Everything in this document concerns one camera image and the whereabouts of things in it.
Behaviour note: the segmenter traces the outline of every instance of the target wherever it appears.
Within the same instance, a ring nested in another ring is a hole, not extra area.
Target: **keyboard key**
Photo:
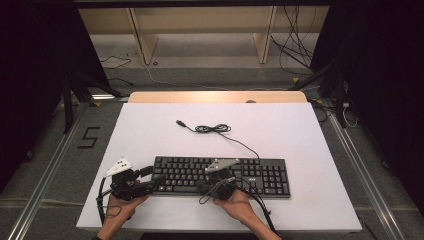
[[[241,178],[241,171],[234,171],[234,177]]]
[[[275,194],[274,188],[265,188],[265,194]]]
[[[174,187],[174,192],[192,192],[197,193],[197,187],[185,187],[185,186],[176,186]]]
[[[287,182],[286,173],[281,173],[281,181]]]
[[[241,165],[236,164],[236,165],[230,166],[230,169],[232,169],[232,170],[241,170]]]
[[[283,183],[284,194],[289,194],[289,186],[287,183]]]

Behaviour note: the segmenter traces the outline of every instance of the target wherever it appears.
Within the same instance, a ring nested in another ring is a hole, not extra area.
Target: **wire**
[[[262,204],[255,195],[253,195],[252,193],[246,191],[244,188],[241,188],[241,187],[237,186],[237,189],[240,190],[240,191],[242,191],[242,192],[244,192],[244,193],[246,193],[247,195],[251,196],[253,199],[255,199],[255,201],[259,204],[259,206],[261,207],[261,209],[262,209],[262,211],[264,213],[264,216],[265,216],[265,219],[266,219],[266,221],[268,223],[269,228],[275,234],[278,235],[277,231],[275,230],[274,224],[272,223],[271,217],[270,217],[270,213],[271,212],[269,212],[268,209],[266,209],[265,204]]]
[[[315,89],[315,88],[319,88],[320,86],[315,86],[315,87],[310,87],[310,88],[305,88],[305,89],[302,89],[301,91],[302,92],[304,92],[304,91],[309,91],[309,90],[312,90],[312,89]]]
[[[104,223],[105,216],[106,216],[104,208],[108,207],[108,206],[103,206],[103,197],[108,195],[109,193],[111,193],[113,191],[112,189],[109,189],[105,192],[102,192],[103,191],[103,185],[105,184],[105,180],[106,180],[106,178],[102,179],[102,181],[100,183],[100,188],[99,188],[99,195],[96,198],[97,210],[99,211],[100,221],[102,221],[102,224]]]
[[[218,124],[218,125],[216,125],[215,127],[197,126],[197,127],[195,128],[195,130],[193,130],[193,129],[191,129],[190,127],[188,127],[187,125],[185,125],[185,123],[181,122],[180,120],[177,120],[176,122],[177,122],[177,124],[178,124],[178,125],[180,125],[181,127],[185,127],[185,128],[187,128],[187,129],[189,129],[190,131],[195,132],[195,133],[211,133],[211,132],[217,133],[217,134],[221,135],[222,137],[224,137],[224,138],[226,138],[226,139],[228,139],[228,140],[231,140],[231,141],[234,141],[234,142],[236,142],[236,143],[241,144],[241,145],[242,145],[242,146],[244,146],[245,148],[247,148],[247,149],[249,149],[250,151],[252,151],[252,152],[256,155],[256,157],[257,157],[258,159],[260,159],[260,157],[259,157],[259,155],[258,155],[258,153],[257,153],[257,152],[253,151],[251,148],[249,148],[248,146],[246,146],[246,145],[245,145],[245,144],[243,144],[242,142],[239,142],[239,141],[237,141],[237,140],[235,140],[235,139],[229,138],[229,137],[227,137],[227,136],[225,136],[225,135],[223,135],[223,134],[222,134],[222,133],[225,133],[225,132],[229,132],[229,131],[231,131],[231,127],[230,127],[230,126],[228,126],[228,125],[226,125],[226,124]]]
[[[263,199],[261,198],[261,196],[259,195],[259,193],[258,193],[258,191],[257,191],[257,188],[252,188],[252,187],[250,186],[250,183],[249,183],[248,181],[246,181],[245,179],[243,179],[243,178],[236,177],[236,179],[240,179],[240,180],[242,180],[244,183],[246,183],[246,185],[247,185],[247,186],[249,186],[249,191],[250,191],[251,189],[253,189],[253,191],[255,191],[256,195],[258,196],[259,200],[261,200],[261,203],[265,206],[265,203],[264,203]]]
[[[199,199],[199,203],[200,204],[207,203],[212,198],[212,196],[215,194],[215,192],[218,190],[219,187],[221,187],[222,185],[227,184],[227,183],[229,183],[231,181],[232,180],[225,178],[225,179],[222,179],[221,181],[217,182],[213,188],[211,188],[207,193],[205,193]],[[202,199],[205,198],[206,196],[208,196],[208,198],[205,201],[202,201]]]
[[[171,83],[171,82],[166,82],[166,81],[159,81],[159,80],[155,80],[152,77],[152,73],[150,72],[149,67],[147,67],[147,65],[144,65],[144,67],[146,68],[148,74],[149,74],[149,78],[152,82],[154,83],[159,83],[159,84],[167,84],[167,85],[171,85],[171,86],[177,86],[177,87],[200,87],[200,88],[205,88],[205,89],[216,89],[216,90],[222,90],[222,91],[234,91],[231,90],[229,88],[222,88],[222,87],[208,87],[208,86],[203,86],[203,85],[198,85],[198,84],[180,84],[180,83]],[[297,75],[311,75],[311,74],[304,74],[304,73],[293,73],[293,74],[297,74]],[[262,90],[262,91],[274,91],[274,90],[282,90],[282,91],[286,91],[286,88],[250,88],[250,89],[246,89],[246,90],[242,90],[242,91],[255,91],[255,90]]]
[[[371,229],[371,227],[370,226],[368,226],[368,224],[358,215],[358,214],[356,214],[356,216],[358,217],[358,219],[359,219],[359,222],[361,223],[361,226],[362,227],[365,227],[367,230],[368,230],[368,232],[371,234],[371,236],[375,239],[375,240],[378,240],[378,238],[377,238],[377,235],[375,235],[375,233],[374,233],[374,231]]]
[[[124,80],[122,78],[108,78],[107,80],[109,80],[109,81],[122,81],[122,82],[127,83],[128,85],[134,86],[134,83],[127,81],[127,80]]]
[[[280,63],[280,67],[283,71],[287,72],[287,73],[291,73],[291,74],[297,74],[297,75],[310,75],[310,74],[303,74],[303,73],[295,73],[295,72],[291,72],[288,71],[287,69],[285,69],[281,63],[281,57],[282,54],[286,54],[286,66],[287,66],[287,57],[292,58],[293,60],[295,60],[296,62],[298,62],[299,64],[301,64],[302,66],[306,67],[309,69],[309,66],[307,64],[308,61],[312,60],[312,56],[313,52],[308,50],[304,44],[303,44],[303,40],[307,37],[307,35],[311,32],[313,23],[315,22],[316,19],[316,11],[317,11],[317,7],[315,7],[314,9],[314,15],[313,15],[313,19],[311,24],[309,25],[308,31],[306,32],[306,34],[300,38],[299,37],[299,31],[298,31],[298,17],[299,17],[299,13],[300,13],[300,8],[299,6],[296,6],[292,12],[292,16],[290,18],[286,7],[283,8],[284,12],[286,14],[287,20],[290,23],[290,33],[289,36],[287,37],[286,41],[284,42],[284,44],[279,44],[277,41],[275,41],[274,37],[271,36],[271,40],[274,42],[274,44],[280,49],[280,57],[279,57],[279,63]],[[292,40],[292,45],[295,44],[297,45],[298,50],[295,50],[293,48],[289,48],[287,47],[287,43],[289,41],[289,39]],[[298,55],[300,55],[302,57],[302,60],[299,60],[298,58],[294,57],[290,52],[296,53]]]
[[[231,91],[231,89],[221,88],[221,87],[207,87],[207,86],[197,85],[197,84],[179,84],[179,83],[158,81],[158,80],[153,79],[152,74],[150,72],[150,69],[147,67],[147,65],[144,65],[144,67],[146,68],[147,72],[149,73],[150,80],[152,82],[155,82],[155,83],[168,84],[168,85],[177,86],[177,87],[201,87],[201,88],[206,88],[206,89],[218,89],[218,90],[224,90],[224,91]]]
[[[321,103],[319,103],[318,100],[319,99],[308,98],[308,102],[310,102],[312,104],[312,107],[314,109],[321,110],[325,115],[324,119],[322,119],[322,120],[318,119],[318,122],[320,123],[320,126],[322,127],[322,125],[324,125],[324,123],[328,120],[328,117],[331,116],[331,114],[335,112],[335,107],[324,106]]]
[[[357,125],[358,125],[358,120],[359,120],[359,118],[356,118],[356,120],[355,120],[355,124],[350,124],[349,123],[349,121],[348,121],[348,119],[346,118],[346,114],[345,114],[345,111],[346,111],[346,109],[347,109],[348,107],[345,107],[344,109],[343,109],[343,118],[345,119],[345,122],[347,123],[347,125],[349,125],[350,127],[356,127]]]
[[[117,69],[117,68],[122,67],[122,66],[125,66],[125,65],[127,65],[128,63],[130,63],[130,62],[131,62],[131,59],[129,59],[129,58],[121,58],[121,57],[117,57],[117,56],[110,56],[110,57],[108,57],[108,58],[106,58],[106,59],[104,59],[104,60],[100,60],[100,62],[101,62],[101,63],[106,62],[106,61],[108,61],[108,60],[109,60],[109,59],[111,59],[111,58],[116,58],[116,59],[118,59],[118,60],[125,60],[126,62],[124,62],[124,63],[122,63],[122,64],[119,64],[118,66],[113,67],[113,68],[104,67],[105,69]]]

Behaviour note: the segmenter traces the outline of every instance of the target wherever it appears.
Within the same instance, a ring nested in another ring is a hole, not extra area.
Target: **metal rail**
[[[328,100],[325,101],[325,104],[327,106],[332,105],[331,102],[329,102]],[[346,129],[341,128],[335,116],[331,115],[330,120],[334,130],[336,130],[336,133],[344,149],[346,150],[346,153],[348,154],[349,160],[351,161],[353,168],[355,169],[356,174],[358,175],[359,180],[361,181],[362,186],[364,187],[365,192],[367,193],[375,212],[377,213],[377,216],[381,221],[381,224],[386,230],[387,236],[391,240],[406,239],[404,234],[402,233],[402,230],[400,229],[400,226],[395,216],[393,215],[393,212],[391,211],[386,200],[380,193],[377,184],[375,183],[373,177],[371,176],[370,172],[362,161],[362,158],[356,150],[356,147],[353,144],[352,139],[350,138]]]
[[[9,240],[23,239],[25,237],[31,222],[37,213],[40,203],[46,195],[47,190],[49,189],[49,186],[54,176],[56,175],[57,169],[59,168],[60,163],[62,162],[68,150],[69,144],[75,135],[79,122],[88,108],[88,104],[89,103],[84,103],[78,107],[78,111],[75,114],[75,124],[71,127],[67,134],[63,135],[62,140],[56,148],[56,151],[53,154],[53,157],[51,158],[46,170],[44,171],[43,176],[38,182],[37,187],[34,189],[34,192],[32,193],[26,206],[20,213],[18,219],[15,221],[8,236]]]

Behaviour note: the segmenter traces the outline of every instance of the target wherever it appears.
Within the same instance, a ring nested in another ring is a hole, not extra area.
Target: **keyboard cable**
[[[245,145],[245,144],[243,144],[242,142],[237,141],[237,140],[232,139],[232,138],[229,138],[229,137],[225,136],[224,134],[222,134],[222,133],[225,133],[225,132],[229,132],[229,131],[231,131],[231,127],[230,127],[230,126],[228,126],[228,125],[226,125],[226,124],[218,124],[218,125],[216,125],[215,127],[208,127],[208,126],[202,126],[202,125],[200,125],[200,126],[197,126],[197,127],[193,130],[193,129],[191,129],[190,127],[188,127],[187,125],[185,125],[185,123],[183,123],[183,122],[182,122],[182,121],[180,121],[180,120],[177,120],[176,122],[177,122],[177,124],[178,124],[178,125],[180,125],[181,127],[187,128],[187,129],[189,129],[190,131],[195,132],[195,133],[201,133],[201,134],[204,134],[204,133],[211,133],[211,132],[212,132],[212,133],[217,133],[217,134],[221,135],[222,137],[224,137],[224,138],[226,138],[226,139],[228,139],[228,140],[231,140],[231,141],[234,141],[234,142],[236,142],[236,143],[238,143],[238,144],[241,144],[241,145],[242,145],[242,146],[244,146],[245,148],[247,148],[247,149],[249,149],[250,151],[252,151],[252,152],[256,155],[256,157],[257,157],[258,159],[260,159],[260,158],[259,158],[258,153],[256,153],[255,151],[253,151],[251,148],[249,148],[248,146],[246,146],[246,145]]]

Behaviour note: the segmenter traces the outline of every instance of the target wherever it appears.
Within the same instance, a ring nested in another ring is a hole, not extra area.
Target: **gray floor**
[[[311,50],[313,50],[316,37],[311,34],[305,38],[309,41],[308,47]],[[281,40],[285,36],[277,35],[275,38]],[[152,63],[157,64],[150,64],[150,75],[140,64],[131,36],[93,36],[93,42],[96,44],[100,59],[114,55],[132,60],[120,68],[105,69],[109,78],[121,78],[133,83],[128,85],[120,80],[111,80],[113,88],[128,93],[156,90],[213,90],[211,87],[229,90],[287,89],[293,85],[293,77],[305,78],[305,75],[289,74],[280,68],[279,51],[273,45],[270,48],[267,64],[259,64],[253,39],[251,35],[246,34],[161,36],[152,59]],[[292,71],[308,73],[308,70],[299,68],[289,58],[287,61],[284,56],[281,59],[283,67],[288,66]],[[115,59],[103,64],[105,67],[114,68],[125,62],[122,61]],[[317,84],[305,89],[308,97],[317,96]],[[98,106],[92,105],[84,112],[69,149],[26,232],[25,239],[91,238],[93,233],[77,229],[75,224],[122,105],[123,102],[119,101],[99,101]],[[76,111],[82,111],[81,109],[83,109],[81,106],[75,107]],[[325,117],[319,109],[316,110],[316,115],[317,120]],[[355,118],[350,112],[348,117]],[[91,132],[93,136],[98,137],[98,140],[94,148],[79,149],[78,146],[87,145],[87,141],[82,137],[88,127],[99,127]],[[33,148],[33,159],[21,165],[0,196],[0,239],[7,239],[26,200],[31,197],[37,187],[44,169],[48,166],[63,136],[63,129],[64,112],[58,106],[56,114],[52,116],[38,144]],[[349,161],[331,119],[323,123],[322,131],[358,216],[370,226],[379,239],[389,239]],[[405,239],[424,239],[422,215],[397,177],[380,165],[381,153],[366,128],[359,124],[355,128],[348,127],[347,132],[393,212]],[[285,232],[283,235],[293,239],[373,239],[365,229],[349,235],[293,232]],[[122,231],[116,239],[139,239],[139,237],[140,233]]]

